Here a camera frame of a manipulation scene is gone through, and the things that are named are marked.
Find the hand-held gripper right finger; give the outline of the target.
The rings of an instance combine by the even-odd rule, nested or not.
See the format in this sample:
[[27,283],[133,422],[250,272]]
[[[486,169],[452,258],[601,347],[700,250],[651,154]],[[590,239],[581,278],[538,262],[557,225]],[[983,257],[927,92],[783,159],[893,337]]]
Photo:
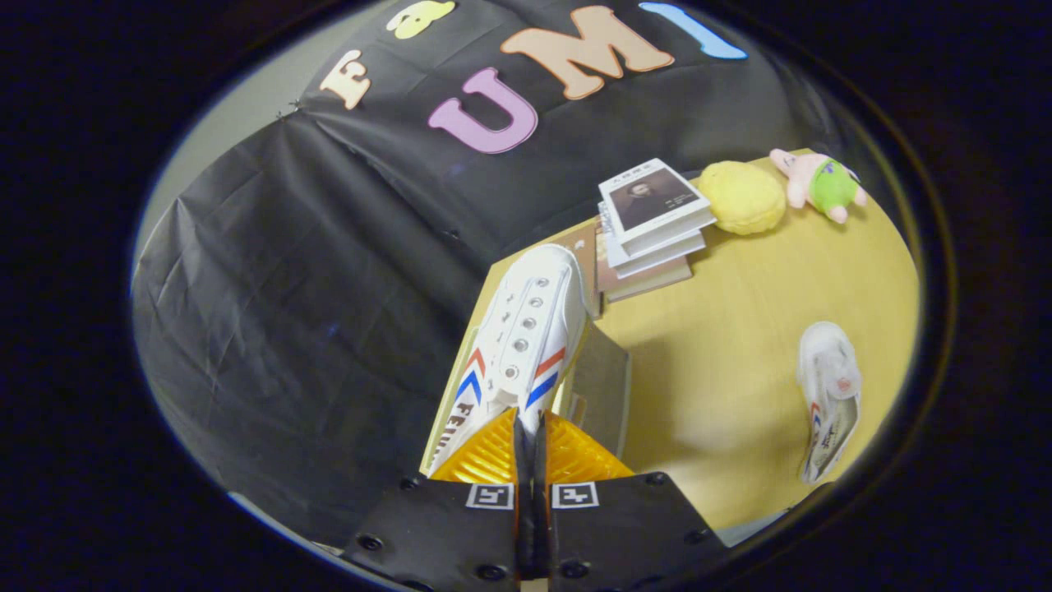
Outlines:
[[669,474],[631,471],[552,412],[534,469],[534,569],[551,591],[673,590],[728,553]]

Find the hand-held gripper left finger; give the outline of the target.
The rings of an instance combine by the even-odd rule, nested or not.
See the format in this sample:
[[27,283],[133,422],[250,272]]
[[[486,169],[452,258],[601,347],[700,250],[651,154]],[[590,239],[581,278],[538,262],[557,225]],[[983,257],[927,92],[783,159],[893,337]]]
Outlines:
[[421,591],[518,591],[531,559],[531,483],[519,472],[521,428],[508,409],[434,476],[381,496],[343,558]]

